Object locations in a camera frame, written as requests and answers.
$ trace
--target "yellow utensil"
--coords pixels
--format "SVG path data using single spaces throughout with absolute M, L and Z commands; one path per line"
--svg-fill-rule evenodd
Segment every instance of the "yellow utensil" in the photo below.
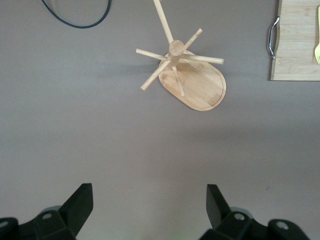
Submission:
M 320 32 L 320 6 L 318 7 L 318 26 L 319 26 L 319 32 Z M 318 46 L 316 46 L 314 50 L 315 59 L 320 64 L 320 40 Z

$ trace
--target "bamboo cutting board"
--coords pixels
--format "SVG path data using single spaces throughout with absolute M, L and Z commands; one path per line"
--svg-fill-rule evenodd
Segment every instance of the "bamboo cutting board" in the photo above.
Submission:
M 271 80 L 320 81 L 320 64 L 315 58 L 319 43 L 320 0 L 280 0 L 276 58 Z
M 186 50 L 185 54 L 193 55 Z M 175 74 L 166 67 L 159 75 L 161 84 L 177 99 L 197 111 L 208 111 L 218 106 L 226 95 L 226 80 L 208 62 L 180 59 L 176 65 L 185 96 L 181 95 Z

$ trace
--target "wooden knob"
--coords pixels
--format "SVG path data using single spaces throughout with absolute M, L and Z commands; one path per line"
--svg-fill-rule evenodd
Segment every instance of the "wooden knob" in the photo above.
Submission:
M 174 40 L 169 45 L 169 54 L 178 57 L 185 51 L 185 45 L 180 40 Z

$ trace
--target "wooden cutting board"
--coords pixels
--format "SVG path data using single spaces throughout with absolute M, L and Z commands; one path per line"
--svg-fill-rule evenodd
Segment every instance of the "wooden cutting board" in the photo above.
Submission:
M 271 80 L 320 81 L 315 58 L 319 43 L 320 0 L 280 0 Z
M 193 55 L 188 50 L 184 53 Z M 197 111 L 208 111 L 214 109 L 224 99 L 226 80 L 222 73 L 210 63 L 180 59 L 176 68 L 185 96 L 181 95 L 171 67 L 166 67 L 159 74 L 159 79 L 171 94 L 188 107 Z

